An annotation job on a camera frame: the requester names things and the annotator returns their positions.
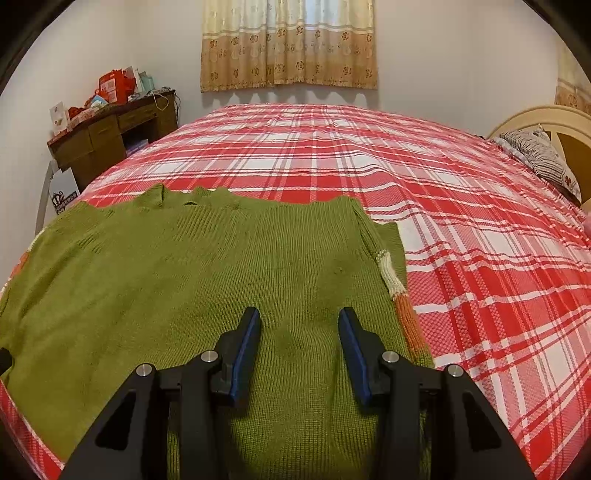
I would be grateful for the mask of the green orange striped knit sweater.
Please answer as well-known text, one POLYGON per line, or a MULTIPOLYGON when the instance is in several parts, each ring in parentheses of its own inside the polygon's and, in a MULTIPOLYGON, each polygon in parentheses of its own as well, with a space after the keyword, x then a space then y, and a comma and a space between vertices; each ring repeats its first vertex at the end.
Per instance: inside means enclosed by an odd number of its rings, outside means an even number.
POLYGON ((416 364, 433 363, 405 291, 393 223, 356 199, 290 204, 225 189, 85 202, 35 239, 1 296, 4 384, 66 459, 131 370, 181 365, 263 321, 245 414, 230 418, 230 473, 249 479, 365 479, 375 418, 353 399, 338 333, 363 328, 416 364))

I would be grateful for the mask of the white printed carton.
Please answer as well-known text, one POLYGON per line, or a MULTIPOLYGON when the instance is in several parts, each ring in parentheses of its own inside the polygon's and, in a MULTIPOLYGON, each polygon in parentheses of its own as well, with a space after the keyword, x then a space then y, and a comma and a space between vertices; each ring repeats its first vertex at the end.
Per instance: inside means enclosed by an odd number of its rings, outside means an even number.
POLYGON ((80 195, 73 171, 58 170, 49 183, 49 200, 57 215, 63 213, 80 195))

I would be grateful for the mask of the red plaid bed sheet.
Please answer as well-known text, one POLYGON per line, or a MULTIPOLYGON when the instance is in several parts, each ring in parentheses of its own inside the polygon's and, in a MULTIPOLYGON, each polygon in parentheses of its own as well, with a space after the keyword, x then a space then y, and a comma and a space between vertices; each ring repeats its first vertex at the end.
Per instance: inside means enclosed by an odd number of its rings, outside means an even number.
POLYGON ((458 362, 541 479, 590 437, 590 241, 584 213, 496 144, 351 106, 238 105, 181 127, 94 181, 107 206, 155 183, 308 202, 341 194, 399 226, 438 364, 458 362))

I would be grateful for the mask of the dark wooden desk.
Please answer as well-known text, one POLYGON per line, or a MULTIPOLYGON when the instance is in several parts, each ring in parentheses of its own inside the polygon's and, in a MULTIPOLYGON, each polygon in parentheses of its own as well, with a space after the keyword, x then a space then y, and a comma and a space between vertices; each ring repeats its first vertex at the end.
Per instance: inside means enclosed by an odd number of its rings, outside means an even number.
POLYGON ((105 107, 47 142, 60 170, 80 190, 126 159, 134 143, 156 142, 178 128, 176 90, 159 89, 124 105, 105 107))

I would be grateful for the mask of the stacked boxes under desk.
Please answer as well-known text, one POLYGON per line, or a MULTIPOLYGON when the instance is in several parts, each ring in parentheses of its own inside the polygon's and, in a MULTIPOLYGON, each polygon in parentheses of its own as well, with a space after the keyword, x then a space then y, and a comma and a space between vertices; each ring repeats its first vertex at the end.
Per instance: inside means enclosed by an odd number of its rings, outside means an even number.
POLYGON ((129 146, 126 147, 126 156, 129 157, 134 153, 140 151, 141 149, 145 148, 149 144, 147 139, 138 140, 129 146))

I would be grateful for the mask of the pink folded blanket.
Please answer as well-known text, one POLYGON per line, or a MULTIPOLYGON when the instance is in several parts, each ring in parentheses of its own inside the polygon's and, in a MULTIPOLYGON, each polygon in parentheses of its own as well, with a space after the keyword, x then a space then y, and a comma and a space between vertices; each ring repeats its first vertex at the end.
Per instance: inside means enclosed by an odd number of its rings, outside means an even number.
POLYGON ((583 227, 584 227, 584 231, 586 233, 586 235, 591 238, 591 216, 588 215, 585 219, 585 221, 583 222, 583 227))

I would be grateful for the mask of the white greeting card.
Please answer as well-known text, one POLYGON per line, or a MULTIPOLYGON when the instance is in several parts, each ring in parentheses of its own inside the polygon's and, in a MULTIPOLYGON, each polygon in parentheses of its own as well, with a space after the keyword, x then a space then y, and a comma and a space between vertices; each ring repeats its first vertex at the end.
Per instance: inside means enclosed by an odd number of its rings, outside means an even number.
POLYGON ((52 122, 52 135, 57 136, 69 127, 68 110, 62 102, 52 106, 49 110, 52 122))

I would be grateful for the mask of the red gift box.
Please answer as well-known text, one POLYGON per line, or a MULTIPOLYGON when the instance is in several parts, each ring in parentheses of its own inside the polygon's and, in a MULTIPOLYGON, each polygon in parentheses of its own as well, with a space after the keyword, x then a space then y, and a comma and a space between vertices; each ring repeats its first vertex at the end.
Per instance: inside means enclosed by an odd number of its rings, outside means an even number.
POLYGON ((98 94, 109 104, 124 105, 135 91, 136 81, 122 70, 112 70, 99 78, 98 94))

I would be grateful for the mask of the grey striped pillow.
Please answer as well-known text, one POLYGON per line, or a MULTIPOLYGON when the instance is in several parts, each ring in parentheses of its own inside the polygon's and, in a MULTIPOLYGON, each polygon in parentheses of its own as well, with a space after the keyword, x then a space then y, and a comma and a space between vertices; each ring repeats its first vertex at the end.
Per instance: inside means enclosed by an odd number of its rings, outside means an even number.
POLYGON ((494 136, 492 141, 533 173, 556 187, 576 206, 582 204, 578 180, 540 125, 494 136))

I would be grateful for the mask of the cream wooden headboard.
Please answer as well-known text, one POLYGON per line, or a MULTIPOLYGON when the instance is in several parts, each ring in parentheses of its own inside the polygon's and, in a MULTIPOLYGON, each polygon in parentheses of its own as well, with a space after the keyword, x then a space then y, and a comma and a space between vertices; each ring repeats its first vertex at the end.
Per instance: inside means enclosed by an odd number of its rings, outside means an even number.
POLYGON ((489 138, 540 126, 563 156, 581 188, 582 203, 590 202, 590 116, 572 107, 543 105, 514 114, 495 127, 489 138))

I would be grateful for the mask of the beige side curtain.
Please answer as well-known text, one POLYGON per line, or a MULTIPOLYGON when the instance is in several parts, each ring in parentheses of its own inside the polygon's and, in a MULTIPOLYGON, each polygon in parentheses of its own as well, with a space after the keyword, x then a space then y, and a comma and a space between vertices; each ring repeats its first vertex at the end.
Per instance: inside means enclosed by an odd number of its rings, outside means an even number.
POLYGON ((558 78, 555 93, 557 105, 591 112, 591 84, 567 45, 558 40, 558 78))

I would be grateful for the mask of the beige floral window curtain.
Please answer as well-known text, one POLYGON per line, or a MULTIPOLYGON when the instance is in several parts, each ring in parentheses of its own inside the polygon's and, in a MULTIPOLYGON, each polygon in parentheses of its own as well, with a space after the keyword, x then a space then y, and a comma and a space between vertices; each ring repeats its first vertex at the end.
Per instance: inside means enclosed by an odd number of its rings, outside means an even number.
POLYGON ((375 90, 372 1, 206 1, 200 91, 303 83, 375 90))

